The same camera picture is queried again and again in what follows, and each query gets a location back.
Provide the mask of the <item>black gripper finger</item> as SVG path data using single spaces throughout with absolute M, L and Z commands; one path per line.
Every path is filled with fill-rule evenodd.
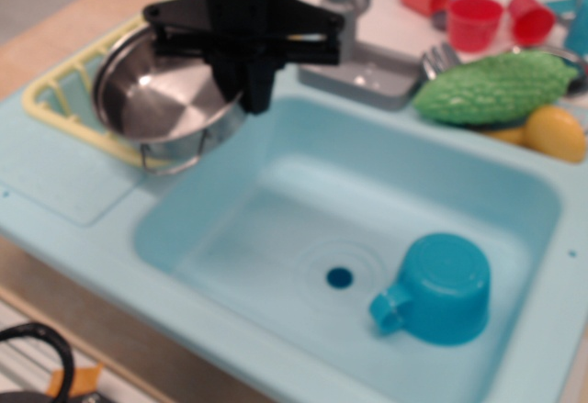
M 242 62 L 210 55 L 208 64 L 220 93 L 226 100 L 243 98 L 246 91 L 245 67 Z
M 263 113 L 271 104 L 277 72 L 285 67 L 284 62 L 258 61 L 244 67 L 244 88 L 241 103 L 247 113 Z

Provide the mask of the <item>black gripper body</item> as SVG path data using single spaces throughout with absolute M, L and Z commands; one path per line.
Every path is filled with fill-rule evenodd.
M 171 50 L 336 65 L 344 18 L 300 0 L 167 0 L 144 19 Z

